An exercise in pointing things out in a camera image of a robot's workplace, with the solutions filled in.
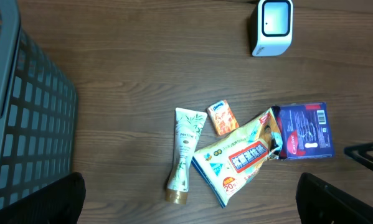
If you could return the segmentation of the purple Carefree pad pack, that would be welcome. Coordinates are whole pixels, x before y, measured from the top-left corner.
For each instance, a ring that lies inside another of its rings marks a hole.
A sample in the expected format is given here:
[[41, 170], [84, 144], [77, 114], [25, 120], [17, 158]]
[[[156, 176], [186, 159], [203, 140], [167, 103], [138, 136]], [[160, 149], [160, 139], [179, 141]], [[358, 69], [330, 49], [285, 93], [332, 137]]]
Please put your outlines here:
[[280, 159], [322, 159], [334, 156], [325, 102], [274, 105], [283, 141]]

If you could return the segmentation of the yellow wet wipes pack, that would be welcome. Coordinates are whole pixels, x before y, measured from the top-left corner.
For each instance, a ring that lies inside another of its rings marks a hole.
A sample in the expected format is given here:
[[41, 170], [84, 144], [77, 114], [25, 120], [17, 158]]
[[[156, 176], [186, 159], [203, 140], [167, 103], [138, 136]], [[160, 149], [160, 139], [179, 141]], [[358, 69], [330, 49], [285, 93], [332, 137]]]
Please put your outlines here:
[[194, 153], [192, 165], [222, 208], [258, 174], [265, 161], [279, 158], [283, 140], [276, 121], [278, 112], [279, 107], [272, 106], [227, 137]]

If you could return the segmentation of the white Pantene tube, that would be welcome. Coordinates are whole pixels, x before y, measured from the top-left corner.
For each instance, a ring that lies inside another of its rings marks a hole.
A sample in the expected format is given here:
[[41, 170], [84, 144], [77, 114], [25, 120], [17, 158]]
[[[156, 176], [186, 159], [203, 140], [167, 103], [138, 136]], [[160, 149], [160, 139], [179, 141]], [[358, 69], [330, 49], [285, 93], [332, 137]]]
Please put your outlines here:
[[189, 169], [207, 113], [175, 109], [173, 166], [166, 186], [166, 200], [186, 204], [189, 192]]

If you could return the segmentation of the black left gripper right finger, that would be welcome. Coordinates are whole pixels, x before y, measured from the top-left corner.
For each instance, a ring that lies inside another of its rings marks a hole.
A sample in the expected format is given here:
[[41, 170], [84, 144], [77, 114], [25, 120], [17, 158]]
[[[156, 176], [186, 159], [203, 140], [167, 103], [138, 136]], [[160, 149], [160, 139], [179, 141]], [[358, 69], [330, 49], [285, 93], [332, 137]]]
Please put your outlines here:
[[296, 204], [301, 223], [373, 224], [373, 207], [307, 172], [299, 179]]

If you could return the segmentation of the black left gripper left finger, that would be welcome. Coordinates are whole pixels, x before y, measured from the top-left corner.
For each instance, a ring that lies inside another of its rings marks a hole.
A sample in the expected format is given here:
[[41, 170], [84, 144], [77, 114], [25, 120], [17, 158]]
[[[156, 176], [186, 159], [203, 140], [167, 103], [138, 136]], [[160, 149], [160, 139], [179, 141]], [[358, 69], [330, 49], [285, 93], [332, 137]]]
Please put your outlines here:
[[0, 224], [77, 223], [85, 196], [85, 181], [74, 172], [1, 209]]

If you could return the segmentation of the small orange tissue pack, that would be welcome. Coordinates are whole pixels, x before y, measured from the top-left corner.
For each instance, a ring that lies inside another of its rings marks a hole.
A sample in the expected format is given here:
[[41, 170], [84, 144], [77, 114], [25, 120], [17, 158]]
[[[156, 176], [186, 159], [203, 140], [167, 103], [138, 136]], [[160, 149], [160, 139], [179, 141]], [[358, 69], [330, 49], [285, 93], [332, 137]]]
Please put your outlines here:
[[230, 109], [227, 100], [220, 100], [207, 108], [207, 112], [213, 122], [216, 133], [225, 135], [239, 128], [239, 124]]

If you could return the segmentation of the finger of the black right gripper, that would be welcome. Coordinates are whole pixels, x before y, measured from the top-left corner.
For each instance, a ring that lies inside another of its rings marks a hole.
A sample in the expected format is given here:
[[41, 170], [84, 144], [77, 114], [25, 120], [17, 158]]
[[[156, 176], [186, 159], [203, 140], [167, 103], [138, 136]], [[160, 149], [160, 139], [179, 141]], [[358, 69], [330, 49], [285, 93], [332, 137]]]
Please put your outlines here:
[[345, 155], [373, 171], [373, 156], [369, 152], [373, 151], [373, 142], [349, 146], [344, 148]]

